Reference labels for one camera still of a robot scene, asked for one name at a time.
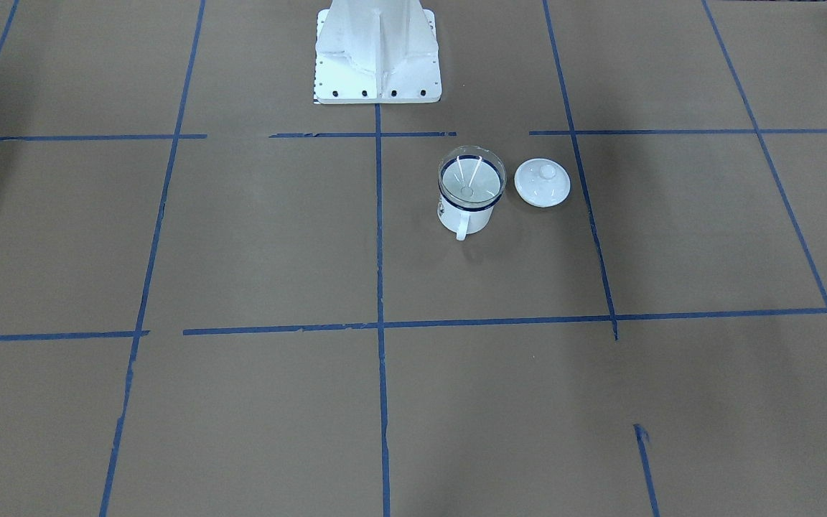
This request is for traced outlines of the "clear glass funnel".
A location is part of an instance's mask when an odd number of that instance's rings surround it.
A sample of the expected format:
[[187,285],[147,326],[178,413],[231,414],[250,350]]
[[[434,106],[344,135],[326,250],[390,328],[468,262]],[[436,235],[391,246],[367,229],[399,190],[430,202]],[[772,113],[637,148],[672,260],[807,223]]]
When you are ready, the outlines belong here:
[[508,186],[503,161],[492,151],[462,145],[439,161],[439,193],[460,210],[485,210],[495,206]]

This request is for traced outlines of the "white enamel mug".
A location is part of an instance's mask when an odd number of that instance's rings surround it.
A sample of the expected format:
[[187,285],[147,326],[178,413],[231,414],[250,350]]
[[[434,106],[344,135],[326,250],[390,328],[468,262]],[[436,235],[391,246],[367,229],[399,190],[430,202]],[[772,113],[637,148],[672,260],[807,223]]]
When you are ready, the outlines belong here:
[[499,192],[491,200],[475,204],[463,202],[446,190],[440,190],[436,216],[441,225],[453,233],[457,240],[464,240],[467,236],[485,229],[502,197],[503,194]]

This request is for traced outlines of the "brown paper table cover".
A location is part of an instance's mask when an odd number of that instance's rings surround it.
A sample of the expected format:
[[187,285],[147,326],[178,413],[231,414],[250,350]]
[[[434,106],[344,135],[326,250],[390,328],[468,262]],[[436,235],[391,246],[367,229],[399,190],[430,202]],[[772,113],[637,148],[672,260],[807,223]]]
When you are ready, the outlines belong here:
[[328,6],[0,1],[0,516],[827,516],[827,1],[428,1],[382,106]]

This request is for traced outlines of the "white mug lid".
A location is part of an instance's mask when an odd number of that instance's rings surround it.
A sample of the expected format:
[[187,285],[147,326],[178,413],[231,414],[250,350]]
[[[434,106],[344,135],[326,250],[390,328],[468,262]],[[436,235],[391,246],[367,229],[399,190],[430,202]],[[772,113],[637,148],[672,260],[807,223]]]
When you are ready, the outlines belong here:
[[571,192],[571,179],[561,164],[545,158],[529,159],[515,171],[515,188],[524,202],[538,208],[552,208]]

